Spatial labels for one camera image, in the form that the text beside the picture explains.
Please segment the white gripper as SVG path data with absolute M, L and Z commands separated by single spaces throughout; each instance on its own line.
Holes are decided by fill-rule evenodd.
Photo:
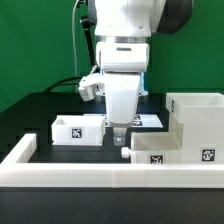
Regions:
M 139 73 L 105 73 L 106 114 L 115 146 L 124 146 L 126 129 L 133 124 L 140 90 Z

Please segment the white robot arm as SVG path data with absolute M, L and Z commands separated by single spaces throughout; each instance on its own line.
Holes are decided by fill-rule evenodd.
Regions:
M 174 34 L 190 20 L 194 0 L 88 0 L 96 25 L 96 84 L 105 93 L 113 142 L 123 146 L 133 125 L 141 75 L 150 59 L 152 34 Z

